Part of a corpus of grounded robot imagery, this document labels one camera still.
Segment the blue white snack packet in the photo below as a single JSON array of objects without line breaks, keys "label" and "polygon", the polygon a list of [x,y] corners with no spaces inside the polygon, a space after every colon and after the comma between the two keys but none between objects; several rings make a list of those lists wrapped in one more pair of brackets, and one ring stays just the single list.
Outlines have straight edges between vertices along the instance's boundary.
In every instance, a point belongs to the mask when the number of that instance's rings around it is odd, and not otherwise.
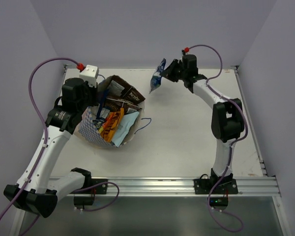
[{"label": "blue white snack packet", "polygon": [[162,76],[160,74],[164,71],[165,65],[166,65],[166,59],[163,58],[152,75],[152,78],[150,80],[149,93],[152,93],[153,91],[155,91],[157,88],[161,86]]}]

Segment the checkered blue paper bag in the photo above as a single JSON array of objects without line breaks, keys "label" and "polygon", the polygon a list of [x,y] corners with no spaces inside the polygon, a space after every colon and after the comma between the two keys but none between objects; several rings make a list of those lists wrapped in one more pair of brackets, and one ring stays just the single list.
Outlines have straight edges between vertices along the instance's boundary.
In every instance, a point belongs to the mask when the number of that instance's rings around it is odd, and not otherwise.
[{"label": "checkered blue paper bag", "polygon": [[141,130],[145,97],[118,75],[97,88],[97,104],[86,108],[74,135],[98,148],[119,148]]}]

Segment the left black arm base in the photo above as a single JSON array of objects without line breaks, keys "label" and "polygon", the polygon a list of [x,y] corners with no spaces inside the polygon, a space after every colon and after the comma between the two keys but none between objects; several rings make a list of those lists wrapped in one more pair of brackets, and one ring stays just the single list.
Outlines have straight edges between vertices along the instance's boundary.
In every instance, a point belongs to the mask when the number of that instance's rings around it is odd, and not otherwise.
[{"label": "left black arm base", "polygon": [[74,198],[73,203],[76,208],[88,208],[91,207],[95,202],[96,195],[105,195],[107,193],[107,182],[108,179],[95,178],[91,179],[87,187],[97,185],[97,187],[88,190],[76,190],[73,192]]}]

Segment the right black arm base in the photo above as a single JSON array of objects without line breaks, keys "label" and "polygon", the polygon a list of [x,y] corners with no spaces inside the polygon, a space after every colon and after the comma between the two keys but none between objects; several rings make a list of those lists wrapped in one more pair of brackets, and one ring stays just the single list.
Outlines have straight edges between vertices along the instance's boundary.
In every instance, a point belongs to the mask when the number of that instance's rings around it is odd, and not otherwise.
[{"label": "right black arm base", "polygon": [[220,180],[215,174],[211,176],[207,174],[201,175],[199,178],[193,179],[194,192],[196,195],[209,195],[209,206],[217,210],[225,210],[229,204],[229,196],[239,193],[237,182],[230,174],[224,177],[216,186],[215,184]]}]

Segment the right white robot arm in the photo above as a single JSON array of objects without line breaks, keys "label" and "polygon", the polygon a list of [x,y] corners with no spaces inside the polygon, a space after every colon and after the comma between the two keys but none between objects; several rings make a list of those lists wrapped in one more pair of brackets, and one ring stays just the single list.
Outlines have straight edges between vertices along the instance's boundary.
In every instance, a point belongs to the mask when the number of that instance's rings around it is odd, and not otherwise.
[{"label": "right white robot arm", "polygon": [[222,192],[233,179],[232,158],[235,143],[247,128],[239,98],[225,96],[209,84],[209,79],[200,74],[195,55],[184,55],[174,59],[161,72],[161,76],[172,81],[183,81],[191,93],[200,97],[211,109],[211,131],[217,141],[216,157],[211,168],[209,187],[215,193]]}]

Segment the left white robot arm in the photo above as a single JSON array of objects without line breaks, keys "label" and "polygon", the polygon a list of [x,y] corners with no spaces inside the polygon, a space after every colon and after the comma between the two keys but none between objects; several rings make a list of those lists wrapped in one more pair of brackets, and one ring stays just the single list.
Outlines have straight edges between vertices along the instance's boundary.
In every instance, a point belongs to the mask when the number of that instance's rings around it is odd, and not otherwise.
[{"label": "left white robot arm", "polygon": [[62,95],[44,121],[44,131],[39,146],[17,183],[8,184],[4,196],[18,209],[47,218],[57,203],[70,193],[79,190],[87,193],[92,188],[91,173],[81,168],[49,184],[51,172],[63,147],[82,121],[89,106],[96,105],[95,79],[70,78],[62,85]]}]

